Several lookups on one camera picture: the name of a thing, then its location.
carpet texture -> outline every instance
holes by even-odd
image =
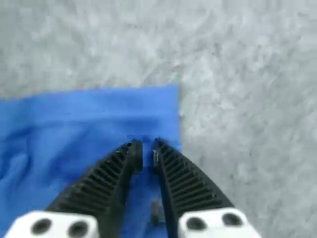
[[[263,237],[311,238],[313,2],[2,0],[0,96],[179,83],[184,154]]]

blue cloth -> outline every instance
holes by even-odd
[[[177,85],[0,100],[0,237],[17,216],[44,209],[87,166],[136,138],[144,170],[131,181],[122,237],[165,238],[164,227],[148,224],[159,197],[149,172],[158,136],[180,148]]]

gray floor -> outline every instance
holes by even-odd
[[[263,237],[315,237],[317,6],[247,2],[2,0],[0,96],[179,82],[184,153]]]

screw hole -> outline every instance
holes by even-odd
[[[88,231],[88,225],[86,222],[76,222],[70,226],[68,235],[72,238],[82,238]]]
[[[205,222],[198,217],[188,219],[186,225],[188,229],[195,231],[202,231],[207,227]]]
[[[241,226],[243,224],[241,218],[233,213],[227,213],[222,216],[223,223],[226,226]]]
[[[51,224],[52,222],[48,218],[40,219],[32,226],[32,233],[42,235],[50,229]]]

cloth fold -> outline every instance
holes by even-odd
[[[132,179],[122,237],[148,236],[151,199],[159,197],[150,173],[158,136],[180,149],[177,85],[0,100],[0,236],[17,216],[44,209],[87,167],[130,139],[143,142],[144,171]],[[155,234],[166,236],[166,230]]]

